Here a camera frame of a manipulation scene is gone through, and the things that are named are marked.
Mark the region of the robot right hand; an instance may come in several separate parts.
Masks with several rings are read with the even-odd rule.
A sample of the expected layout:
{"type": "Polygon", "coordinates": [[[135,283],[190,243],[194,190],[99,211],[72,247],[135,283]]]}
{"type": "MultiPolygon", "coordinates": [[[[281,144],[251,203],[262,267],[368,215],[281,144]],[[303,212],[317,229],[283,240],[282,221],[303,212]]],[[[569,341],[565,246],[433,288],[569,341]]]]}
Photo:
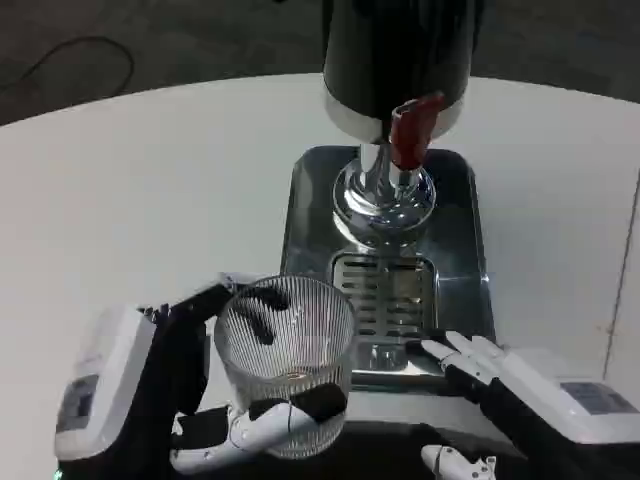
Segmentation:
{"type": "Polygon", "coordinates": [[[546,349],[449,330],[407,350],[436,363],[527,460],[535,479],[636,479],[639,408],[546,349]]]}

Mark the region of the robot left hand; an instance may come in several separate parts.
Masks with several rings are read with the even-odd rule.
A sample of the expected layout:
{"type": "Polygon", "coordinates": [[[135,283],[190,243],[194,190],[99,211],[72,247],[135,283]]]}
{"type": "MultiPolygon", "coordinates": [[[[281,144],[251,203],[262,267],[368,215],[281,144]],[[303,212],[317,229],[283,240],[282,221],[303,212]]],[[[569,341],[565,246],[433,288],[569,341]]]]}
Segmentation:
{"type": "Polygon", "coordinates": [[[325,450],[344,424],[355,318],[309,277],[222,274],[90,325],[54,435],[59,479],[176,479],[325,450]]]}

